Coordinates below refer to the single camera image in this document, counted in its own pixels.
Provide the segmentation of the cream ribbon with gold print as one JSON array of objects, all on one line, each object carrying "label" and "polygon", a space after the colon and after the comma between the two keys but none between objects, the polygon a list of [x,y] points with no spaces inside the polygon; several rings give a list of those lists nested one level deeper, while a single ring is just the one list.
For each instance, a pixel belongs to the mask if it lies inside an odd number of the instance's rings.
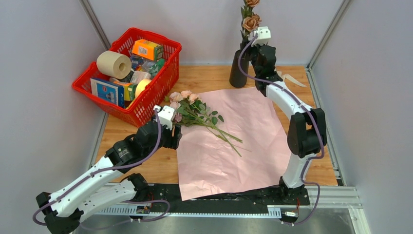
[{"label": "cream ribbon with gold print", "polygon": [[277,74],[279,75],[279,77],[282,79],[282,81],[285,80],[289,80],[292,83],[294,83],[295,85],[298,85],[300,87],[306,87],[305,84],[299,82],[297,79],[295,79],[294,77],[292,77],[290,74],[283,74],[281,71],[277,71]]}]

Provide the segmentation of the brown rose stem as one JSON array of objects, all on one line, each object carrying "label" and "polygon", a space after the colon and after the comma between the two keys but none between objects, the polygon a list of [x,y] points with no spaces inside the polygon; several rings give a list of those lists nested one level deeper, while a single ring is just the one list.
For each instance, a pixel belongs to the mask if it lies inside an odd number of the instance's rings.
[{"label": "brown rose stem", "polygon": [[242,50],[249,42],[250,34],[258,29],[262,20],[261,17],[254,12],[254,8],[260,4],[260,0],[243,0],[244,4],[241,6],[241,35],[242,42],[240,43],[240,50]]}]

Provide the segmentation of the purple flower bouquet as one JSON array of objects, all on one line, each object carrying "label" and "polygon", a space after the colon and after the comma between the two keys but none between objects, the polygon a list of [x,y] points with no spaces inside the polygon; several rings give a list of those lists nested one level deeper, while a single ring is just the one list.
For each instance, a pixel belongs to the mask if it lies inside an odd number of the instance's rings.
[{"label": "purple flower bouquet", "polygon": [[217,138],[227,143],[238,156],[242,156],[231,141],[234,140],[238,143],[243,143],[243,141],[218,127],[219,123],[225,122],[223,116],[218,111],[211,110],[202,101],[199,94],[189,90],[173,92],[164,97],[164,101],[168,102],[170,107],[176,109],[173,125],[203,126]]}]

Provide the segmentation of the pink and purple wrapping paper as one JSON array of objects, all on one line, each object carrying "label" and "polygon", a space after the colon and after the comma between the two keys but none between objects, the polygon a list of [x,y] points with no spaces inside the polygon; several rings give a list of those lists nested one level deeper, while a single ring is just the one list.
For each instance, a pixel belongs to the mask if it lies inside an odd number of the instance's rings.
[{"label": "pink and purple wrapping paper", "polygon": [[226,140],[204,126],[183,127],[177,149],[182,200],[277,185],[290,150],[273,103],[256,88],[201,93],[224,118]]}]

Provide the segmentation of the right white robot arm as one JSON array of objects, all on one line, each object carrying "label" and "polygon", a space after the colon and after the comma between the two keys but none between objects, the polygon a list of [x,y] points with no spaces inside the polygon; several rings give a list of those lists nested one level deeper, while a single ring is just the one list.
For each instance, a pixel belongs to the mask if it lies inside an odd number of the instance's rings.
[{"label": "right white robot arm", "polygon": [[245,51],[255,72],[257,90],[273,101],[289,119],[287,145],[292,155],[280,178],[278,198],[282,203],[290,204],[306,185],[305,176],[310,162],[325,156],[325,112],[304,103],[287,87],[275,68],[274,47],[248,45]]}]

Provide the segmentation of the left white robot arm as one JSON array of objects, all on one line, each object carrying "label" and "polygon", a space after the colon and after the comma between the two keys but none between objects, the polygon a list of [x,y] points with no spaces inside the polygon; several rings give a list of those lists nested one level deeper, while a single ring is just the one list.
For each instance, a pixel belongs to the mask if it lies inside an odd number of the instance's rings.
[{"label": "left white robot arm", "polygon": [[179,124],[169,127],[157,120],[147,122],[136,134],[116,142],[93,167],[66,187],[37,195],[39,209],[32,220],[52,234],[69,234],[90,216],[114,204],[157,202],[149,196],[148,183],[141,174],[131,174],[112,188],[101,187],[147,161],[159,148],[176,150],[181,137]]}]

